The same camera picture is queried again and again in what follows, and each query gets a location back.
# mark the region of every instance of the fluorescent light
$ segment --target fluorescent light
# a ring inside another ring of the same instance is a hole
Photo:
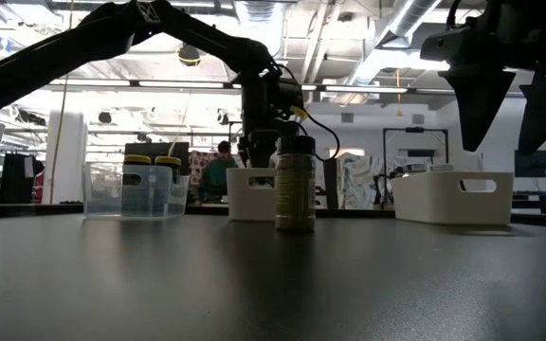
[[[416,89],[417,95],[454,95],[452,89]]]
[[[241,89],[241,88],[242,88],[242,85],[233,84],[233,89]],[[303,91],[314,91],[318,87],[316,85],[303,85],[301,88],[302,88]]]
[[[199,8],[207,8],[207,9],[213,9],[214,4],[213,3],[198,3],[198,2],[191,2],[191,3],[182,3],[182,2],[171,2],[170,5],[174,7],[199,7]]]
[[[71,3],[71,0],[53,0],[54,2],[62,2],[62,3]],[[76,0],[76,4],[104,4],[106,3],[106,0]],[[125,4],[126,2],[123,1],[113,1],[116,4]]]
[[[334,86],[327,85],[326,91],[348,93],[372,93],[372,94],[405,94],[408,89],[379,87],[379,86]]]
[[[52,85],[64,85],[64,80],[51,81]],[[68,80],[68,85],[103,85],[103,86],[130,86],[130,82],[121,80]]]
[[[224,85],[221,82],[206,81],[141,81],[140,86],[152,87],[173,87],[173,88],[195,88],[195,89],[222,89]]]

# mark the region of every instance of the robotic arm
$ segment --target robotic arm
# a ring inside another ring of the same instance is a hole
[[[228,36],[166,0],[104,4],[76,28],[0,61],[0,109],[85,63],[124,54],[158,33],[220,58],[238,74],[244,128],[240,155],[244,161],[249,158],[253,167],[268,167],[279,135],[297,133],[296,125],[283,120],[291,115],[291,106],[303,105],[300,85],[281,79],[282,71],[263,44]]]
[[[521,85],[527,99],[519,151],[533,153],[546,141],[546,0],[487,0],[485,12],[456,27],[454,0],[447,31],[427,38],[421,58],[447,61],[440,72],[459,104],[463,147],[474,152],[501,107],[515,73],[505,67],[535,72],[531,85]]]

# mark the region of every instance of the jar lid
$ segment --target jar lid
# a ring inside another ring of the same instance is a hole
[[[311,136],[285,136],[277,142],[277,154],[308,154],[315,155],[315,139]]]
[[[155,163],[169,163],[180,166],[182,164],[182,161],[178,157],[173,156],[158,156],[155,158]]]
[[[140,162],[151,165],[151,157],[145,155],[125,155],[123,162]]]

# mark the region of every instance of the monitor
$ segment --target monitor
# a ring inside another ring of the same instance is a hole
[[[35,176],[44,168],[33,155],[7,153],[1,175],[0,204],[32,203]]]
[[[546,151],[536,151],[532,155],[515,152],[516,177],[545,178]]]

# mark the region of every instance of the dark tabletop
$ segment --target dark tabletop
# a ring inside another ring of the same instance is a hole
[[[0,340],[546,340],[546,227],[0,219]]]

